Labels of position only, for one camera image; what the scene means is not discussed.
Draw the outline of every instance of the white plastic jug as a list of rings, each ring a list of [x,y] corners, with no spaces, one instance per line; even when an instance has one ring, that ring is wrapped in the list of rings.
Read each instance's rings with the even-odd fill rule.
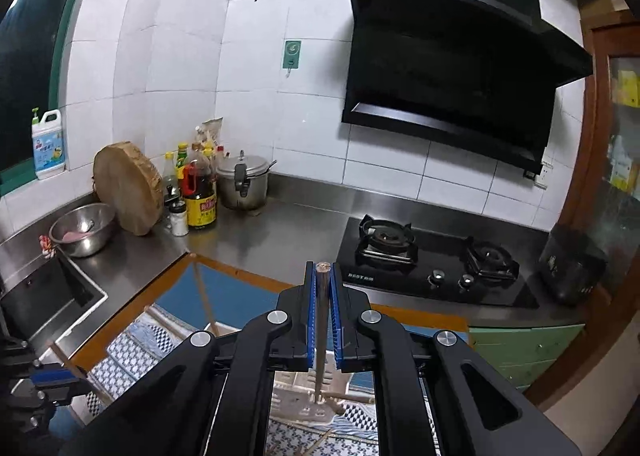
[[[33,163],[38,179],[45,179],[65,169],[65,145],[62,136],[62,115],[58,109],[49,110],[31,123]]]

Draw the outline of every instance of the range hood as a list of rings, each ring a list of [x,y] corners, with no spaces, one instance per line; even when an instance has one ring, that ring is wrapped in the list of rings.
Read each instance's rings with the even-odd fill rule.
[[[351,0],[342,121],[410,134],[540,173],[556,88],[591,55],[539,0]]]

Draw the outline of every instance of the blue label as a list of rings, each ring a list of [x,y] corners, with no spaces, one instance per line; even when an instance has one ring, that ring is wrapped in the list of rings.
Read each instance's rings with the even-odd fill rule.
[[[33,162],[36,171],[55,167],[65,162],[62,131],[51,131],[33,139]]]

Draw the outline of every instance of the gas stove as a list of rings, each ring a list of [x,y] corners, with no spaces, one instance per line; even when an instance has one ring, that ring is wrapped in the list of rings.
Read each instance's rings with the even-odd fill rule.
[[[350,217],[337,262],[348,284],[469,304],[538,307],[509,252],[473,237]]]

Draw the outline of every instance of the stainless steel bowl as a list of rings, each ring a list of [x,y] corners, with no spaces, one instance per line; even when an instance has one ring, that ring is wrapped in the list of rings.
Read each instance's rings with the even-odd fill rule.
[[[116,212],[105,203],[91,203],[60,217],[49,229],[54,245],[70,257],[87,257],[100,250],[116,230]],[[67,232],[86,232],[82,239],[63,241]]]

